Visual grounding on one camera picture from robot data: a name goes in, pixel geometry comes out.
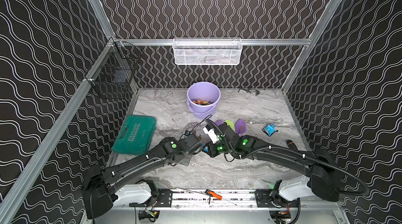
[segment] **orange screwdriver handle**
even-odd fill
[[[206,190],[205,193],[211,197],[217,198],[218,200],[222,200],[222,196],[220,196],[219,194],[216,194],[214,191],[211,190]]]

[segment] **white wire basket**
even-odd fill
[[[174,63],[178,65],[238,65],[240,38],[174,38]]]

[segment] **foam flip-flop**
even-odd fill
[[[216,122],[215,122],[215,124],[217,125],[217,126],[220,126],[220,125],[222,125],[224,122],[222,121],[222,120],[217,120]]]
[[[239,120],[236,122],[234,125],[235,132],[238,134],[243,134],[246,132],[246,123],[242,118],[239,118]]]
[[[225,123],[226,123],[228,126],[230,126],[230,128],[231,128],[233,131],[235,131],[233,121],[231,121],[231,120],[225,120]]]

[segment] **blue toy car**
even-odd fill
[[[265,126],[263,129],[263,132],[265,132],[266,135],[271,136],[278,130],[275,130],[276,125],[274,123],[270,123],[268,126]]]

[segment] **purple bucket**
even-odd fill
[[[190,111],[198,118],[203,119],[209,114],[213,115],[216,105],[221,98],[219,88],[210,82],[197,82],[187,90],[187,105]],[[193,103],[193,100],[209,101],[211,104],[200,106]]]

